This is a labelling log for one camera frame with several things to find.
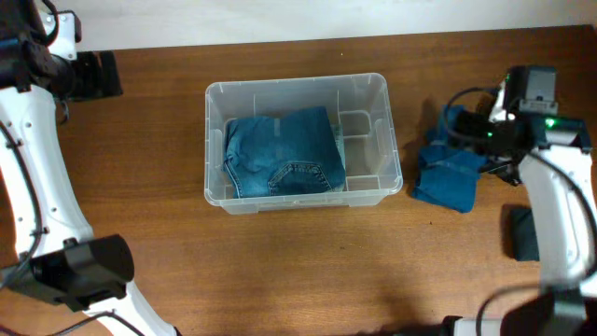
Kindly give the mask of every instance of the crumpled jeans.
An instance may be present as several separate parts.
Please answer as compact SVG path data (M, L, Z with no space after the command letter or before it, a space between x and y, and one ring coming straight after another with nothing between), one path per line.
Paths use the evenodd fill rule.
M448 111L450 127L463 110L463 106L455 105ZM449 138L441 120L427 133L431 144L419 149L420 173L412 197L468 213L475 205L479 168L487 159L472 151L447 146Z
M234 198L342 191L346 171L325 107L284 118L235 119L226 131L224 170Z

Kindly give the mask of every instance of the plastic storage box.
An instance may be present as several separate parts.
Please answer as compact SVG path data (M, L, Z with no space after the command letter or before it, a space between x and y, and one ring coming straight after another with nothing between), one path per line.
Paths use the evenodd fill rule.
M344 191L234 199L222 170L227 122L280 118L325 106L343 129ZM205 92L205 199L230 214L315 206L371 206L402 188L400 159L385 78L379 74L214 83Z

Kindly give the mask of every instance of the folded jeans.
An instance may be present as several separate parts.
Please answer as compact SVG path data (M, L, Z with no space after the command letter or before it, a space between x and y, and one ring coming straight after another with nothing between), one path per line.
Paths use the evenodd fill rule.
M324 107L227 126L224 170L235 198L340 191L346 172Z

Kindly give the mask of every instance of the wood grain surface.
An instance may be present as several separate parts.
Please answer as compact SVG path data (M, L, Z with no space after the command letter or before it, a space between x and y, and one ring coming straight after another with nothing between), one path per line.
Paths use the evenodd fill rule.
M473 212L413 200L417 151L457 91L498 83L515 64L558 69L561 114L597 139L592 27L400 35L117 53L124 96L72 104L62 154L95 235L121 234L136 282L184 335L349 335L473 316L494 289L536 280L507 256L504 216L524 188L491 175ZM389 85L405 187L374 207L231 216L203 197L204 91L215 81L377 72ZM478 97L464 99L471 106ZM0 197L0 262L14 256ZM498 301L500 316L534 293ZM7 290L0 324L27 334L83 314ZM107 335L92 323L76 335Z

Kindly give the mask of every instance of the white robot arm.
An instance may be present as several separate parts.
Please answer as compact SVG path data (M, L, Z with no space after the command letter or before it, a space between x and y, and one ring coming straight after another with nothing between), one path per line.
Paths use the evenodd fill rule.
M585 301L597 298L590 139L582 120L557 116L555 79L553 68L514 67L499 88L470 90L495 96L489 116L465 112L447 130L477 152L507 162L500 177L527 188L542 266L540 284L501 290L477 319L454 323L456 336L573 335L587 319ZM504 320L479 319L492 299L530 288L541 296Z
M76 63L80 22L73 12L52 8L52 15L40 13L42 21L32 21L32 14L37 14L33 0L5 3L2 20L12 24L3 27L13 31L0 32L0 169L21 262L2 271L0 286L98 316L114 335L179 335L155 313L132 280L131 251L124 240L119 236L94 239L76 202L58 143L55 98L114 95L119 85L112 92L102 88L109 82L107 73L103 73L104 83L86 83L86 88L98 84L97 90L76 85L87 71L102 69ZM58 34L47 46L46 35L39 32L41 22L48 36L59 23ZM20 52L26 45L33 45L33 51ZM79 56L94 61L90 53ZM110 54L102 56L103 61L110 60Z

